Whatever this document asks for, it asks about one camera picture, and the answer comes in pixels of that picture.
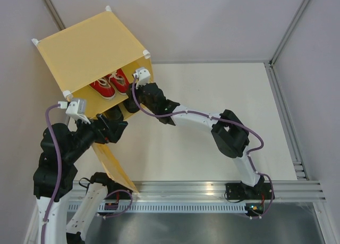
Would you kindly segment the black loafer shoe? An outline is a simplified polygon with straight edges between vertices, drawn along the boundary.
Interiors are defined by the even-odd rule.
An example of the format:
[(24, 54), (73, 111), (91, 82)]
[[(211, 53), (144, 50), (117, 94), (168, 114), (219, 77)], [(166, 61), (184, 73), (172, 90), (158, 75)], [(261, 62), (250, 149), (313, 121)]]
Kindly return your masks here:
[(123, 105), (125, 109), (129, 113), (136, 113), (140, 110), (140, 107), (137, 105), (136, 101), (133, 99), (133, 96), (131, 93), (126, 93), (127, 99), (123, 101)]
[(107, 111), (104, 112), (104, 114), (109, 120), (113, 120), (113, 121), (123, 121), (124, 120), (123, 113), (120, 110), (118, 105), (108, 109)]

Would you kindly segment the red canvas sneaker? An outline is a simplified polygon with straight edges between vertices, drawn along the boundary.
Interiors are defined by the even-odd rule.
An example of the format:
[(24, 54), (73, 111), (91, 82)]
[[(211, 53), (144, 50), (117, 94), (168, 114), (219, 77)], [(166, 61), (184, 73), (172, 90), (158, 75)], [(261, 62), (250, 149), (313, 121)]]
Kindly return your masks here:
[(100, 78), (90, 83), (89, 86), (105, 100), (112, 100), (115, 97), (115, 90), (106, 78)]
[(125, 95), (128, 91), (130, 83), (122, 69), (117, 69), (111, 74), (108, 74), (106, 79), (117, 89), (120, 94)]

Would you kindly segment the yellow cabinet door panel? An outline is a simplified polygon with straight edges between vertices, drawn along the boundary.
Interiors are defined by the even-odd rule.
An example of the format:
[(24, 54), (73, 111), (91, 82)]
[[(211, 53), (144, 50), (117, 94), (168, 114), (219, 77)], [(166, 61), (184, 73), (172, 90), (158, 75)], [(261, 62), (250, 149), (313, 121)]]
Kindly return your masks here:
[(135, 184), (125, 173), (124, 169), (120, 165), (120, 162), (118, 159), (116, 159), (107, 145), (94, 143), (91, 145), (91, 147), (109, 178), (132, 190), (133, 192), (139, 193)]

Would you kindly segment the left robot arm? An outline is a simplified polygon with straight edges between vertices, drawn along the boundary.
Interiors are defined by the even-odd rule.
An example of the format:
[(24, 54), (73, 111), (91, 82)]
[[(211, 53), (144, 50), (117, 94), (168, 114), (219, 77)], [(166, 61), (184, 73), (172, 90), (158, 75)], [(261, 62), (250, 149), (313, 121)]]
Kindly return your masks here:
[(88, 179), (86, 195), (71, 220), (67, 219), (70, 192), (78, 172), (76, 161), (91, 147), (117, 143), (128, 123), (98, 114), (85, 123), (76, 120), (76, 131), (64, 123), (49, 124), (40, 143), (38, 168), (33, 175), (33, 194), (39, 209), (39, 243), (84, 243), (93, 218), (105, 199), (132, 199), (132, 189), (103, 172)]

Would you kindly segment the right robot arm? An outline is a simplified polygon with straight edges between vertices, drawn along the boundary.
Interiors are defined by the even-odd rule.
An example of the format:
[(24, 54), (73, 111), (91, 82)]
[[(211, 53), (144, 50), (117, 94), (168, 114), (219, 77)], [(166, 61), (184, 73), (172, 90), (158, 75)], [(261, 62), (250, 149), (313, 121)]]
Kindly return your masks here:
[(265, 175), (256, 170), (250, 153), (262, 149), (264, 141), (244, 126), (234, 112), (224, 110), (220, 114), (209, 114), (189, 109), (167, 99), (156, 83), (137, 86), (133, 81), (127, 94), (141, 111), (162, 124), (190, 126), (209, 132), (218, 150), (234, 161), (241, 174), (243, 194), (249, 199), (261, 194)]

